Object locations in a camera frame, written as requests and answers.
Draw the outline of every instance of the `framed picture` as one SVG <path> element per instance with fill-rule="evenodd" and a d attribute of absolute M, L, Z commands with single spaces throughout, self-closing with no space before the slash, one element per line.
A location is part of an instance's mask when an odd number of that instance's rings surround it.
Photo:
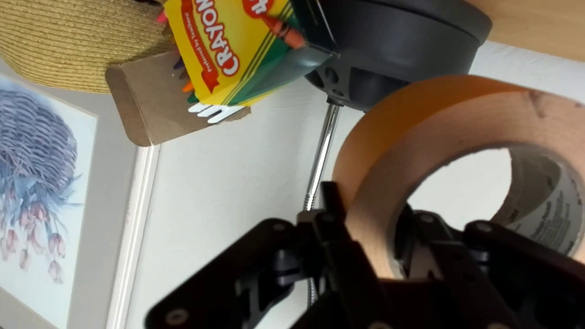
<path fill-rule="evenodd" d="M 122 328 L 158 148 L 109 95 L 41 87 L 0 61 L 0 326 Z"/>

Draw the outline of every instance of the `flower painting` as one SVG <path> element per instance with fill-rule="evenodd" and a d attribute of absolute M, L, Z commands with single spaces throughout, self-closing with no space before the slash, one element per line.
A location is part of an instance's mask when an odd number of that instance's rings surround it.
<path fill-rule="evenodd" d="M 96 125 L 93 115 L 0 77 L 0 287 L 59 328 Z"/>

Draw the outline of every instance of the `yellow crayon box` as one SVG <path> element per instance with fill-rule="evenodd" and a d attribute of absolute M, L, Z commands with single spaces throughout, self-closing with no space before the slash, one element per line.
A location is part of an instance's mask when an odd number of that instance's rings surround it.
<path fill-rule="evenodd" d="M 317 0 L 168 0 L 164 7 L 203 104 L 251 105 L 337 54 Z"/>

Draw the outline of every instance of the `duct tape roll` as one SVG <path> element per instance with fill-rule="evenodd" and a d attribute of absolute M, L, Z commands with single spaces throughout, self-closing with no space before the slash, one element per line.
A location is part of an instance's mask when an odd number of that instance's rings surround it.
<path fill-rule="evenodd" d="M 368 112 L 339 152 L 333 180 L 347 228 L 379 277 L 401 277 L 394 232 L 410 194 L 459 157 L 509 148 L 511 187 L 491 220 L 583 263 L 584 122 L 579 102 L 487 78 L 405 87 Z"/>

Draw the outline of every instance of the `metal rod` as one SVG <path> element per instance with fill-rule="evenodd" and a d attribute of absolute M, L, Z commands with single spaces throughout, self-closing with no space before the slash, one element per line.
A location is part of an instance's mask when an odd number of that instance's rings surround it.
<path fill-rule="evenodd" d="M 323 128 L 321 128 L 321 136 L 317 144 L 317 151 L 315 153 L 315 160 L 313 160 L 313 167 L 311 169 L 311 176 L 309 178 L 309 186 L 307 187 L 307 194 L 305 195 L 305 202 L 303 203 L 303 210 L 311 210 L 315 207 L 315 199 L 317 196 L 317 188 L 323 176 L 323 169 L 327 162 L 327 155 L 331 148 L 331 141 L 335 133 L 335 126 L 339 115 L 339 105 L 329 104 L 325 120 L 323 121 Z M 313 279 L 308 280 L 308 307 L 317 301 L 317 289 Z"/>

